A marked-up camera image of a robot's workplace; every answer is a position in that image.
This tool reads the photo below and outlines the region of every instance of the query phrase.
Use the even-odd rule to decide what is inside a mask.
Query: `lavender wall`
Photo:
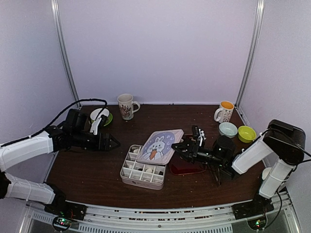
[[[72,96],[49,0],[2,0],[0,34],[0,143],[4,143],[44,127],[72,102]],[[51,158],[39,156],[8,172],[42,181]],[[0,232],[17,231],[24,205],[0,200]]]
[[[59,1],[81,98],[143,103],[235,101],[256,0]]]
[[[266,1],[263,26],[242,110],[263,131],[271,119],[302,128],[311,151],[311,1]],[[270,157],[273,165],[275,157]],[[311,168],[303,164],[287,187],[303,232],[310,232]]]

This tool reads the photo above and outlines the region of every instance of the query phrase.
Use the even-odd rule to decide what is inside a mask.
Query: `bowl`
[[[256,138],[256,132],[251,127],[243,125],[239,127],[238,138],[244,143],[250,143]]]
[[[102,110],[102,108],[98,108],[98,109],[95,109],[93,112],[91,112],[91,114],[90,114],[91,123],[93,123],[95,121],[95,118],[97,117],[98,113],[101,110]],[[108,109],[105,108],[102,111],[101,115],[104,115],[104,116],[108,115],[108,119],[107,119],[107,121],[106,121],[104,126],[109,125],[112,122],[113,116],[112,116],[111,112],[109,112]]]
[[[223,122],[219,125],[219,133],[220,135],[233,138],[238,134],[238,128],[230,122]]]

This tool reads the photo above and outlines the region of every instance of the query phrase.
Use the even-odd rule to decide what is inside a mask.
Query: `yellow bowl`
[[[238,138],[244,143],[250,143],[256,138],[256,132],[251,127],[245,125],[240,126],[238,132]]]

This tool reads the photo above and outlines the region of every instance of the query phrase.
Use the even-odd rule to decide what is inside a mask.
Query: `metal pole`
[[[53,12],[53,17],[54,17],[54,21],[55,21],[56,31],[57,31],[57,35],[58,35],[58,42],[59,42],[59,46],[60,46],[60,51],[61,51],[61,55],[62,55],[62,60],[63,60],[66,76],[68,79],[68,83],[69,83],[70,90],[71,90],[71,93],[73,95],[73,98],[75,99],[75,101],[77,101],[77,100],[79,100],[79,97],[78,97],[76,86],[75,86],[74,81],[73,81],[72,72],[71,72],[71,68],[69,65],[68,55],[67,55],[67,51],[66,51],[66,47],[65,47],[64,35],[63,35],[63,31],[62,31],[62,24],[61,24],[60,15],[59,15],[59,9],[58,9],[58,0],[51,0],[51,4],[52,4],[52,12]]]
[[[243,97],[244,92],[245,92],[246,84],[247,84],[247,81],[249,79],[250,72],[251,72],[252,65],[253,65],[253,61],[255,58],[255,50],[256,50],[256,47],[258,44],[259,35],[260,35],[260,31],[261,31],[261,26],[262,26],[263,10],[264,10],[264,0],[258,0],[257,12],[256,12],[256,16],[255,16],[255,23],[254,23],[254,29],[253,29],[253,37],[252,37],[252,41],[251,41],[251,46],[250,46],[250,50],[249,50],[249,54],[248,54],[248,58],[247,58],[247,63],[246,63],[246,67],[245,67],[244,76],[242,79],[240,91],[239,91],[238,98],[237,98],[237,101],[235,104],[235,106],[238,110],[239,110],[239,107],[241,104],[242,97]]]

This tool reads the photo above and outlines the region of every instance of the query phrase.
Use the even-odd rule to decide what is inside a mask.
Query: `white mug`
[[[229,122],[233,113],[234,104],[229,101],[222,101],[219,109],[215,111],[214,120],[219,123]]]
[[[122,94],[118,96],[119,108],[124,120],[133,119],[134,113],[140,109],[140,104],[137,101],[133,101],[133,99],[134,97],[130,94]],[[134,104],[138,106],[138,109],[134,110]]]

